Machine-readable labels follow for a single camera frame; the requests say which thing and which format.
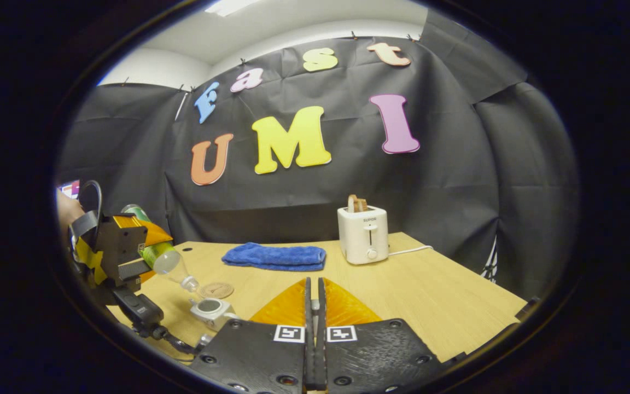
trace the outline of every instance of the plastic bottle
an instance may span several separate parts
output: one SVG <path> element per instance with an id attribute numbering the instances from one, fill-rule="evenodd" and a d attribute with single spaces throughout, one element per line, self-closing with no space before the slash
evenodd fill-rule
<path id="1" fill-rule="evenodd" d="M 140 220 L 151 222 L 145 211 L 135 204 L 126 205 L 120 212 L 132 213 Z M 189 274 L 182 255 L 174 249 L 170 242 L 160 242 L 159 244 L 146 246 L 141 255 L 148 266 L 160 277 L 178 283 L 188 292 L 198 293 L 198 281 Z"/>

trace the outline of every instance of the coaster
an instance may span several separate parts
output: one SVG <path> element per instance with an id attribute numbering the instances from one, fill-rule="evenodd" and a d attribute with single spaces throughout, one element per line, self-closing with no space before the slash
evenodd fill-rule
<path id="1" fill-rule="evenodd" d="M 209 283 L 201 287 L 200 293 L 203 298 L 225 298 L 232 294 L 232 285 L 224 282 Z"/>

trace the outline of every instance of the ceiling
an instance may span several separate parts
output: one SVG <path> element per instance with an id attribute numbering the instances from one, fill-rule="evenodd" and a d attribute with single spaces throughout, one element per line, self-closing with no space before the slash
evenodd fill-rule
<path id="1" fill-rule="evenodd" d="M 352 19 L 424 25 L 425 18 L 427 8 L 410 0 L 260 0 L 225 17 L 198 11 L 142 47 L 215 65 L 252 43 L 310 25 Z"/>

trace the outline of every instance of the foam letter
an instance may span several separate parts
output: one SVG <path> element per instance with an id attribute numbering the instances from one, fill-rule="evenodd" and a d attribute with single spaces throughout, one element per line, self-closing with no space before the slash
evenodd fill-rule
<path id="1" fill-rule="evenodd" d="M 366 48 L 367 50 L 375 50 L 376 55 L 378 55 L 378 58 L 380 58 L 380 60 L 383 60 L 383 62 L 392 65 L 392 66 L 407 66 L 410 64 L 410 59 L 406 58 L 406 57 L 398 57 L 395 52 L 399 52 L 400 48 L 398 47 L 390 47 L 390 45 L 388 45 L 385 42 L 382 43 L 377 43 L 374 45 L 371 45 L 370 47 Z"/>
<path id="2" fill-rule="evenodd" d="M 198 97 L 198 100 L 196 100 L 196 102 L 194 103 L 194 107 L 198 109 L 198 113 L 201 115 L 201 118 L 198 120 L 198 123 L 203 123 L 203 121 L 206 120 L 208 115 L 213 113 L 213 110 L 215 109 L 215 105 L 211 103 L 214 102 L 215 99 L 218 98 L 218 93 L 214 92 L 213 90 L 217 89 L 218 85 L 220 85 L 220 83 L 218 82 L 211 83 L 211 85 L 206 89 L 206 91 L 203 92 L 202 95 Z"/>
<path id="3" fill-rule="evenodd" d="M 258 174 L 276 171 L 277 164 L 272 159 L 272 150 L 283 167 L 289 168 L 296 145 L 300 152 L 295 162 L 300 167 L 329 163 L 332 155 L 325 150 L 320 130 L 320 116 L 324 113 L 325 110 L 317 106 L 300 109 L 295 113 L 288 132 L 275 117 L 254 122 L 252 130 L 257 132 L 259 145 L 259 163 L 254 166 L 254 171 Z"/>
<path id="4" fill-rule="evenodd" d="M 331 69 L 337 65 L 336 57 L 334 50 L 330 48 L 320 48 L 320 49 L 312 49 L 308 52 L 303 53 L 303 68 L 308 70 L 309 72 L 317 71 L 317 70 L 325 70 Z"/>
<path id="5" fill-rule="evenodd" d="M 194 145 L 191 149 L 193 152 L 193 160 L 191 161 L 191 180 L 193 183 L 199 186 L 212 184 L 223 176 L 225 164 L 228 161 L 227 148 L 230 140 L 232 140 L 232 134 L 223 134 L 215 138 L 218 152 L 215 154 L 215 167 L 210 171 L 206 171 L 206 150 L 210 147 L 211 142 L 203 141 Z"/>
<path id="6" fill-rule="evenodd" d="M 383 118 L 383 128 L 386 130 L 383 152 L 404 154 L 418 150 L 419 141 L 412 138 L 405 112 L 402 109 L 407 100 L 401 95 L 377 95 L 369 100 L 378 107 Z"/>
<path id="7" fill-rule="evenodd" d="M 262 83 L 262 73 L 264 69 L 251 69 L 249 71 L 245 71 L 237 77 L 237 82 L 235 82 L 230 88 L 230 92 L 237 93 L 244 89 L 252 89 L 255 86 Z"/>

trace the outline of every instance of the letter m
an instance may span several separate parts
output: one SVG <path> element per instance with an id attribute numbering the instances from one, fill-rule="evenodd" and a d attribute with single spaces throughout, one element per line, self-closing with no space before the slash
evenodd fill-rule
<path id="1" fill-rule="evenodd" d="M 296 164 L 300 167 L 327 164 L 332 160 L 330 152 L 325 150 L 320 130 L 320 117 L 325 113 L 322 107 L 305 107 L 295 113 L 288 132 L 283 129 L 275 117 L 259 119 L 252 125 L 257 132 L 259 162 L 254 167 L 258 174 L 274 172 L 277 164 L 271 151 L 276 154 L 283 167 L 289 168 L 298 146 Z"/>

